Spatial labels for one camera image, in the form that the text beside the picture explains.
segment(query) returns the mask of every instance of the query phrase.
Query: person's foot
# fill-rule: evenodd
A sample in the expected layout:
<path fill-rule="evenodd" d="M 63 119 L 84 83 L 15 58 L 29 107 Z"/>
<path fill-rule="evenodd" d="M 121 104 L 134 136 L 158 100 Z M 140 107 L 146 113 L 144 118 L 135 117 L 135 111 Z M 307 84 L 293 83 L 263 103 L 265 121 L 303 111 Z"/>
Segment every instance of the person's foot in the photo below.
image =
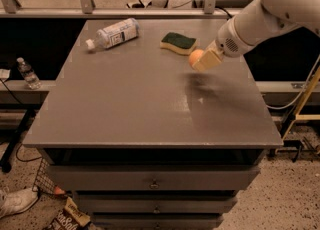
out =
<path fill-rule="evenodd" d="M 0 189 L 0 218 L 22 213 L 35 204 L 39 195 L 38 189 L 33 189 L 26 188 L 11 193 Z"/>

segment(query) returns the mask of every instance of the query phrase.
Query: bottle label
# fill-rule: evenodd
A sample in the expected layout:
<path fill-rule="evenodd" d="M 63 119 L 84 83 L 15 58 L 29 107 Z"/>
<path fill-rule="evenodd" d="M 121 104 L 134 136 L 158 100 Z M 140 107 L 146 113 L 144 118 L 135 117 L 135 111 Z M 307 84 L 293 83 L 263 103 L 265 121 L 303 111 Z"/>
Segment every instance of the bottle label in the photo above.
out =
<path fill-rule="evenodd" d="M 132 19 L 127 19 L 103 29 L 106 35 L 106 48 L 123 43 L 138 36 L 137 25 Z"/>

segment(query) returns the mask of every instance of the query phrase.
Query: water bottle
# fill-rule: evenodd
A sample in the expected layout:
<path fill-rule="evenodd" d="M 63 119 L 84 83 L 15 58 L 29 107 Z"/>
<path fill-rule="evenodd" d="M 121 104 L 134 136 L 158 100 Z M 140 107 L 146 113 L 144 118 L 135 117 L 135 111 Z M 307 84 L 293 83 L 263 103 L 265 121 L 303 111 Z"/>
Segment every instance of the water bottle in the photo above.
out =
<path fill-rule="evenodd" d="M 86 41 L 90 51 L 109 49 L 117 44 L 131 40 L 139 35 L 139 24 L 134 18 L 99 29 L 94 39 Z"/>
<path fill-rule="evenodd" d="M 35 74 L 31 65 L 25 61 L 23 58 L 18 58 L 18 70 L 21 73 L 22 77 L 27 82 L 30 89 L 35 90 L 41 87 L 40 80 L 38 76 Z"/>

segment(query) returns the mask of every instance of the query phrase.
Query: white cable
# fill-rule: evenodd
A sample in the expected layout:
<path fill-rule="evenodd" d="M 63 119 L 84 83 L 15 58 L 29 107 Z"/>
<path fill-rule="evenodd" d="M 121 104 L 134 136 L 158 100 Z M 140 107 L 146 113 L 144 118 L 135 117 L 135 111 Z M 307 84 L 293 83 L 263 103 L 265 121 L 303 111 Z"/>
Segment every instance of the white cable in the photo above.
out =
<path fill-rule="evenodd" d="M 302 88 L 301 88 L 301 91 L 299 92 L 299 94 L 298 94 L 289 104 L 287 104 L 287 105 L 285 105 L 285 106 L 282 106 L 282 107 L 273 107 L 273 106 L 267 105 L 267 108 L 273 109 L 273 110 L 282 110 L 282 109 L 286 109 L 287 107 L 293 105 L 293 104 L 298 100 L 298 98 L 300 98 L 300 96 L 302 95 L 302 93 L 306 90 L 306 86 L 307 86 L 308 82 L 310 81 L 310 79 L 311 79 L 311 77 L 312 77 L 312 73 L 313 73 L 313 71 L 315 70 L 316 66 L 318 65 L 319 61 L 320 61 L 320 54 L 319 54 L 319 56 L 318 56 L 318 59 L 317 59 L 316 62 L 314 63 L 314 65 L 313 65 L 313 67 L 312 67 L 312 69 L 311 69 L 311 71 L 310 71 L 310 73 L 309 73 L 309 75 L 308 75 L 305 83 L 303 84 L 303 86 L 302 86 Z"/>

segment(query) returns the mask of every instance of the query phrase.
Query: snack bag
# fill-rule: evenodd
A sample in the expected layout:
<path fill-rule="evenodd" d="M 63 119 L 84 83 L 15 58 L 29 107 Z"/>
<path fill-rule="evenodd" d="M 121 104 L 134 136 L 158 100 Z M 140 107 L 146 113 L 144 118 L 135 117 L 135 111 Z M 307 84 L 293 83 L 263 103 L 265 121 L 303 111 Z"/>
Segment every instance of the snack bag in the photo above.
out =
<path fill-rule="evenodd" d="M 68 197 L 63 210 L 43 230 L 83 230 L 90 223 L 90 217 L 78 210 L 77 205 Z"/>

